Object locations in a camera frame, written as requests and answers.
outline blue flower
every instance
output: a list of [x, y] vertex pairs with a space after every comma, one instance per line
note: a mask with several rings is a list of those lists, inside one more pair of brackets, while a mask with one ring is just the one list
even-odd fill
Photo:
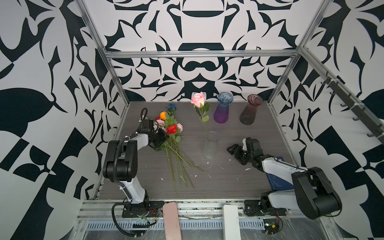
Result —
[[173, 107], [174, 110], [176, 111], [176, 105], [175, 104], [170, 103], [167, 108], [170, 109], [171, 107]]

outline vase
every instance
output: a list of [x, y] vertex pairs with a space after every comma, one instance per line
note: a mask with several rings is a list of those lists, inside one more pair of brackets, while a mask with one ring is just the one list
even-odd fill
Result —
[[214, 120], [218, 123], [225, 123], [228, 121], [229, 104], [233, 101], [233, 96], [230, 93], [220, 93], [217, 100], [219, 104], [214, 114]]
[[245, 107], [240, 115], [240, 122], [245, 125], [251, 125], [255, 121], [257, 107], [263, 103], [263, 99], [256, 95], [251, 94], [248, 96], [248, 105]]
[[218, 134], [214, 131], [209, 131], [205, 136], [203, 155], [208, 159], [217, 157], [217, 142]]

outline hook rack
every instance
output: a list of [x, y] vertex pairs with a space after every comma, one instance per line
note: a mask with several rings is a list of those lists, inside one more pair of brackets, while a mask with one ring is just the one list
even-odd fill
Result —
[[353, 118], [354, 121], [361, 121], [370, 131], [368, 137], [376, 137], [381, 144], [384, 144], [384, 127], [382, 121], [372, 113], [367, 106], [360, 101], [340, 80], [327, 79], [322, 84], [328, 84], [333, 90], [331, 95], [338, 95], [344, 102], [340, 104], [342, 107], [348, 107], [357, 117]]

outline light pink flower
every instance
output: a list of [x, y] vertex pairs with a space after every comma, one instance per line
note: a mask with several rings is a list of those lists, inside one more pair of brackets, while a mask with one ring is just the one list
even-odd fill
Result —
[[180, 132], [183, 131], [183, 125], [181, 123], [176, 124], [177, 128], [180, 129]]
[[204, 95], [203, 95], [203, 92], [200, 92], [200, 93], [196, 93], [193, 97], [192, 97], [192, 101], [191, 103], [195, 104], [198, 108], [200, 107], [200, 104], [203, 104], [204, 106]]
[[156, 122], [157, 122], [160, 126], [164, 126], [164, 125], [165, 125], [164, 120], [158, 119], [158, 120], [156, 120]]

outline side wall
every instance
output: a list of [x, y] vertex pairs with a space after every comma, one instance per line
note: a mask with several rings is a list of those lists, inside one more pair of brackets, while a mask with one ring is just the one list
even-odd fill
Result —
[[[335, 0], [309, 46], [383, 119], [384, 4]], [[300, 58], [273, 106], [295, 159], [320, 167], [343, 202], [334, 217], [346, 238], [384, 237], [384, 146]]]
[[124, 103], [72, 0], [0, 3], [2, 239], [68, 239]]
[[[109, 51], [295, 49], [321, 0], [84, 0]], [[289, 57], [114, 59], [130, 101], [269, 98]]]

